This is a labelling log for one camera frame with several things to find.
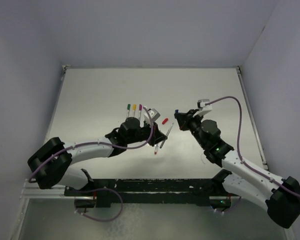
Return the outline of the blue-end white marker pen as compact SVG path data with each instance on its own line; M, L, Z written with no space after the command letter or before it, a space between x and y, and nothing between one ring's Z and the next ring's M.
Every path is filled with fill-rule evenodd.
M174 122L171 124L171 126L169 127L169 129L168 129L168 131L167 131L167 133L166 133L166 139L160 144L160 146L159 146L160 149L163 148L163 146L164 146L166 140L168 140L168 136L169 136L169 134L171 133L173 126L174 126Z

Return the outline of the red-end white marker pen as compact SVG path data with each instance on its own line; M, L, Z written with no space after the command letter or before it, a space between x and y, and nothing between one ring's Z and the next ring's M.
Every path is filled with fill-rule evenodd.
M159 144L156 144L155 149L154 149L154 154L156 155L158 153L159 149Z

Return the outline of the purple-end white marker pen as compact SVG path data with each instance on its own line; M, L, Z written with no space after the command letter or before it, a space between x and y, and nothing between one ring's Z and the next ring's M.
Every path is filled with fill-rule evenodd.
M142 114L142 110L138 110L138 120L141 121L141 114Z

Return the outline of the yellow-end white marker pen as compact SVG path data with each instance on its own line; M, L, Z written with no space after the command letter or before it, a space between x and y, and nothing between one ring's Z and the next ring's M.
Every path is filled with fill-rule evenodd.
M135 118L135 115L136 115L136 110L132 109L132 117Z

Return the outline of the green-end white marker pen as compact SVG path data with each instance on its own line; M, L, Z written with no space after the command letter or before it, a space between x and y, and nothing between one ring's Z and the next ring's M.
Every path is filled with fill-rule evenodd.
M130 116L130 110L126 110L126 119Z

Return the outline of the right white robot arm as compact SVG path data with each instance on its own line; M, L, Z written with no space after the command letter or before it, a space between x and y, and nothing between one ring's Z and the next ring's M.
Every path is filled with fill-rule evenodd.
M238 151L221 139L213 120L203 119L204 111L191 109L175 112L181 131L190 131L211 163L229 172L212 183L218 196L227 192L238 195L266 211L280 227L289 229L300 216L300 184L289 176L283 178L240 158Z

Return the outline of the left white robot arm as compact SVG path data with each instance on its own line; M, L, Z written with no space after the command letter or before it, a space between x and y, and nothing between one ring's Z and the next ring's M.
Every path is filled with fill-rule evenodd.
M91 194L96 185L88 171L72 166L76 163L118 156L131 150L132 144L152 147L167 140L155 122L144 121L143 126L137 118L129 117L120 127L114 128L105 136L83 143L66 143L59 137L48 140L27 161L32 172L29 183L39 188L50 189L62 185L76 190L81 196Z

